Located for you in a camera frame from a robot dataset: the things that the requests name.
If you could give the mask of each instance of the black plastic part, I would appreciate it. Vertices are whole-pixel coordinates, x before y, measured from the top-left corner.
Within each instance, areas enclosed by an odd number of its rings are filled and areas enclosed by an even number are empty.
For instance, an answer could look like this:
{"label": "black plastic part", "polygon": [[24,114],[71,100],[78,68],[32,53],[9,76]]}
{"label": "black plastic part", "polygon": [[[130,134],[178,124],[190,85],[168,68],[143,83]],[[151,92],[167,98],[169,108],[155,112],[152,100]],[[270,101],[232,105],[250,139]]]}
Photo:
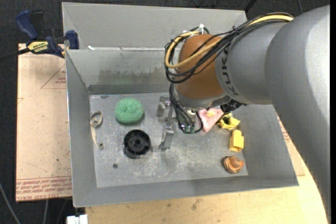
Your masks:
{"label": "black plastic part", "polygon": [[225,114],[228,114],[228,113],[230,113],[231,111],[236,110],[236,109],[237,109],[238,107],[240,107],[241,105],[246,105],[246,104],[242,104],[242,103],[239,103],[239,102],[236,101],[236,100],[231,99],[228,103],[226,103],[226,104],[222,104],[220,107],[221,107],[221,110],[222,110]]}
{"label": "black plastic part", "polygon": [[138,159],[151,148],[150,137],[141,130],[132,130],[124,138],[124,153],[131,159]]}

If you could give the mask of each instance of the yellow plastic part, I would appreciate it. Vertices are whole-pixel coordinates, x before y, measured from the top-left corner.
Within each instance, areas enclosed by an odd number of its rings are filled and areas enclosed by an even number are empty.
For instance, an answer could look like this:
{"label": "yellow plastic part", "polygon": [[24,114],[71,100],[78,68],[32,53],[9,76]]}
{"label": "yellow plastic part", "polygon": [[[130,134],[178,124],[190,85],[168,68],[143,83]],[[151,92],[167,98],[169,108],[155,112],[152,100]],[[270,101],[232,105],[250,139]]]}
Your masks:
{"label": "yellow plastic part", "polygon": [[229,149],[231,151],[239,152],[244,148],[244,137],[240,130],[234,130],[230,138]]}
{"label": "yellow plastic part", "polygon": [[227,115],[225,115],[218,123],[217,125],[220,126],[220,128],[222,129],[228,129],[233,130],[235,127],[237,127],[240,123],[240,120],[235,119],[234,117],[232,117],[232,114],[229,113]]}
{"label": "yellow plastic part", "polygon": [[212,110],[209,110],[209,111],[206,113],[206,116],[207,116],[208,118],[211,118],[211,117],[213,117],[214,115],[216,115],[216,113],[215,113],[214,111],[212,111]]}

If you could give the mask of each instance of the wire bundle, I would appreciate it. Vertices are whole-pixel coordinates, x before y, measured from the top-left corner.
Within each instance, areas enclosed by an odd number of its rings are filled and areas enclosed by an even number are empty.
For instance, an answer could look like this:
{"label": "wire bundle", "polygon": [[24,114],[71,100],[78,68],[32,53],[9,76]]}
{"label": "wire bundle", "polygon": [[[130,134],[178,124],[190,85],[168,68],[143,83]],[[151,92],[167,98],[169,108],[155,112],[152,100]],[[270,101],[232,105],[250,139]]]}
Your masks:
{"label": "wire bundle", "polygon": [[[186,80],[188,80],[191,76],[197,75],[200,72],[202,72],[211,62],[213,62],[218,55],[222,51],[228,52],[230,46],[234,44],[232,41],[234,38],[236,38],[238,35],[242,33],[246,33],[248,31],[252,31],[258,27],[261,27],[265,24],[271,24],[271,23],[277,23],[277,22],[289,22],[293,20],[293,17],[287,13],[270,13],[267,15],[262,15],[259,17],[256,17],[252,20],[249,20],[243,24],[241,24],[238,27],[233,27],[231,31],[213,35],[210,37],[207,41],[202,43],[201,46],[199,46],[196,50],[193,51],[193,53],[185,60],[174,64],[173,63],[173,57],[175,50],[181,42],[187,40],[193,35],[199,35],[202,34],[203,31],[198,31],[197,27],[191,29],[188,32],[182,33],[175,37],[173,40],[171,40],[170,43],[168,43],[165,46],[165,60],[164,60],[164,68],[165,68],[165,73],[168,81],[171,83],[170,88],[169,88],[169,96],[171,100],[171,104],[173,108],[175,109],[175,113],[177,116],[178,120],[178,126],[179,128],[184,132],[184,133],[196,133],[199,132],[202,128],[202,121],[199,116],[199,114],[196,112],[196,115],[201,123],[201,128],[199,128],[197,131],[194,130],[194,122],[188,112],[179,104],[179,102],[176,100],[175,95],[174,95],[174,84],[182,83]],[[221,38],[218,41],[211,42],[211,40],[216,37],[216,36],[221,36],[224,35],[223,38]],[[191,67],[190,69],[184,71],[184,72],[179,72],[177,68],[186,65],[193,59],[199,57],[200,55],[203,55],[199,58],[197,63]],[[209,63],[207,63],[201,70],[196,70],[203,65],[208,59],[210,59],[213,55],[216,55],[214,59],[212,59]],[[190,131],[185,129],[181,121],[185,122],[186,125],[190,128]]]}
{"label": "wire bundle", "polygon": [[[266,15],[258,16],[252,20],[249,20],[238,27],[233,27],[231,31],[213,35],[207,41],[205,41],[201,46],[199,46],[187,59],[174,64],[173,57],[175,54],[175,50],[182,41],[187,40],[189,37],[193,35],[199,35],[201,32],[197,30],[197,28],[193,28],[188,32],[182,33],[175,37],[170,43],[165,46],[165,57],[164,57],[164,68],[168,81],[172,84],[182,83],[189,79],[191,76],[196,75],[202,72],[212,61],[216,59],[220,52],[224,50],[228,50],[232,44],[232,40],[238,35],[253,30],[257,27],[260,27],[265,24],[276,23],[276,22],[289,22],[293,20],[293,17],[287,13],[270,13]],[[219,41],[211,42],[214,37],[222,36]],[[199,57],[200,55],[206,54],[199,58],[197,63],[191,67],[190,69],[184,72],[178,72],[177,68],[186,65],[191,60]],[[203,65],[208,59],[210,59],[213,55],[216,57],[208,63],[202,70],[199,70],[197,73],[195,71]]]}

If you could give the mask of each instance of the yellow block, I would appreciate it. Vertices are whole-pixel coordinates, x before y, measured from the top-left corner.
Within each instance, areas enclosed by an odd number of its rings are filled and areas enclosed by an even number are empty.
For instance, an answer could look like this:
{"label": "yellow block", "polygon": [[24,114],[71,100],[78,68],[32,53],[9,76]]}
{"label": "yellow block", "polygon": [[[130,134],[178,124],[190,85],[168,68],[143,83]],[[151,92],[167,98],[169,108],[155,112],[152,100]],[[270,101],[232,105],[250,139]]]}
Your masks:
{"label": "yellow block", "polygon": [[234,130],[230,138],[229,149],[231,151],[239,152],[244,148],[244,137],[240,130]]}

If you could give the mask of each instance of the blue clamp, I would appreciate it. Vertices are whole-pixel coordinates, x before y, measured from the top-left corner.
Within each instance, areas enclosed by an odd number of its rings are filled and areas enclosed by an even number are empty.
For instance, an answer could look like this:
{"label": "blue clamp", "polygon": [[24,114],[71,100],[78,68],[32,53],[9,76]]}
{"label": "blue clamp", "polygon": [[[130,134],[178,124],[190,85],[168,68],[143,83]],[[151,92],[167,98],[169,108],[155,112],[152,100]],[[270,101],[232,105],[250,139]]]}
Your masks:
{"label": "blue clamp", "polygon": [[32,24],[29,16],[30,11],[24,10],[19,13],[15,22],[22,32],[25,32],[29,36],[29,42],[26,44],[34,54],[51,54],[59,57],[64,57],[64,50],[58,45],[59,42],[68,40],[70,43],[70,49],[79,49],[78,36],[75,31],[70,30],[66,32],[66,35],[60,38],[53,39],[52,36],[47,36],[44,39],[40,39],[41,33],[36,30]]}

